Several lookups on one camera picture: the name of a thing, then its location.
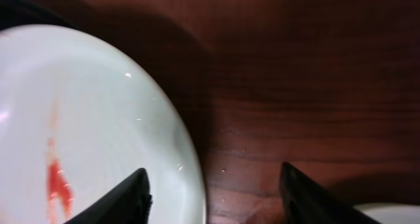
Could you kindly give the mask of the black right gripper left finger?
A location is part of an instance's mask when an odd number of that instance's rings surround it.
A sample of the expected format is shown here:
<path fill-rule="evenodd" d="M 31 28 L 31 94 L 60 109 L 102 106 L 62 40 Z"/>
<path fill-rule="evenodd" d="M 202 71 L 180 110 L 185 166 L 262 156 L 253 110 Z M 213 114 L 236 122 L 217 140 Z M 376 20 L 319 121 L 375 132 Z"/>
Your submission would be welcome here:
<path fill-rule="evenodd" d="M 151 207 L 148 174 L 139 168 L 66 224 L 147 224 Z"/>

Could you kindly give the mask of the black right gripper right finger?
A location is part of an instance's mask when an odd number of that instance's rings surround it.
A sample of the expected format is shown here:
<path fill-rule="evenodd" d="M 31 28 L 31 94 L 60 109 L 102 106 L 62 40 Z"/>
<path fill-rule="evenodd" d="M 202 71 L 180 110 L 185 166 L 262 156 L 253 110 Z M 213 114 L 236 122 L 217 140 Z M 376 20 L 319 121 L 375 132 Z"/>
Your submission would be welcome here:
<path fill-rule="evenodd" d="M 282 164 L 280 194 L 287 224 L 379 224 L 338 201 L 288 162 Z"/>

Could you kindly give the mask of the mint plate front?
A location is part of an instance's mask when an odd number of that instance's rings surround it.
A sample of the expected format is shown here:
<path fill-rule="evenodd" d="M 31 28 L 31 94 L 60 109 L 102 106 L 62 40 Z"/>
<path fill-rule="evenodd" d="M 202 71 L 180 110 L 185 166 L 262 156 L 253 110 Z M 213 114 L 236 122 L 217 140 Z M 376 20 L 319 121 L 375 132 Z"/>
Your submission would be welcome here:
<path fill-rule="evenodd" d="M 420 224 L 418 205 L 369 203 L 359 204 L 354 208 L 382 224 Z"/>

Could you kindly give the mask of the mint plate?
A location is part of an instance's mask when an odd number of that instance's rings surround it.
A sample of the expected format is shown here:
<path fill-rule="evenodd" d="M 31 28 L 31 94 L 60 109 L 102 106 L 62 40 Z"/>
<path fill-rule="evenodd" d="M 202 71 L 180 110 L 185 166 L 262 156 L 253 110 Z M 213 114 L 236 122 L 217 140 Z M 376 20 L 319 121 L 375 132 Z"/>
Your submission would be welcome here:
<path fill-rule="evenodd" d="M 150 181 L 150 223 L 204 223 L 192 140 L 152 77 L 84 32 L 1 32 L 1 222 L 64 223 L 135 170 Z"/>
<path fill-rule="evenodd" d="M 369 203 L 359 204 L 354 208 L 382 224 L 420 224 L 418 205 Z"/>

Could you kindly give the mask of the black round tray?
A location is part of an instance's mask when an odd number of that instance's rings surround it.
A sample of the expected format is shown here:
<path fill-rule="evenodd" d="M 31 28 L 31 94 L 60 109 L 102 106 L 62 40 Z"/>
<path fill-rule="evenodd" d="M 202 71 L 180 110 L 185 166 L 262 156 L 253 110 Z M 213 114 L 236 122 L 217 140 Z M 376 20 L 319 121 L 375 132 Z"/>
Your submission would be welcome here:
<path fill-rule="evenodd" d="M 75 27 L 59 15 L 25 0 L 1 0 L 1 31 L 31 24 Z"/>

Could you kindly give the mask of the mint plate back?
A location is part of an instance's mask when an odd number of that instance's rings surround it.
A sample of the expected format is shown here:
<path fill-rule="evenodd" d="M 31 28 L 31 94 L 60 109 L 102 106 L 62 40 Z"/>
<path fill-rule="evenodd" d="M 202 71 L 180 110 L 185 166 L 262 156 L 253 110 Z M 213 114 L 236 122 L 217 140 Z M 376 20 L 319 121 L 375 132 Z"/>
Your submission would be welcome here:
<path fill-rule="evenodd" d="M 1 222 L 64 223 L 135 170 L 150 181 L 150 223 L 204 223 L 192 140 L 152 77 L 84 32 L 1 32 Z"/>

